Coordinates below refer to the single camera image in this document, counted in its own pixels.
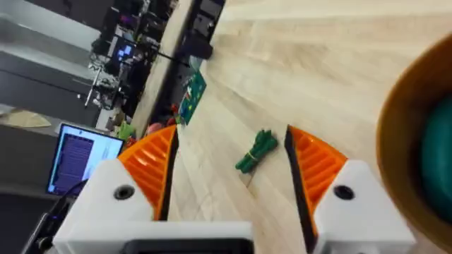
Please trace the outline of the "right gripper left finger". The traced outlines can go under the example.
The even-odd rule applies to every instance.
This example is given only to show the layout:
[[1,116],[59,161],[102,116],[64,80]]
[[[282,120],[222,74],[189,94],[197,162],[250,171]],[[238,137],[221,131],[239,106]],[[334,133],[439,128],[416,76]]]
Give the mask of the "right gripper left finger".
[[140,139],[118,158],[100,162],[54,242],[87,236],[95,229],[105,236],[128,222],[161,219],[177,141],[177,127],[168,126]]

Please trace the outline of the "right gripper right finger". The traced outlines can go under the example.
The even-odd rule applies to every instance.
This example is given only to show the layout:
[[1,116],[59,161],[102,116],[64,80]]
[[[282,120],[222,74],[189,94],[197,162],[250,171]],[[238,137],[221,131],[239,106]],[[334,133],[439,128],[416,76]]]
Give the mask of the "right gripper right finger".
[[409,253],[416,240],[369,165],[288,126],[290,163],[307,253]]

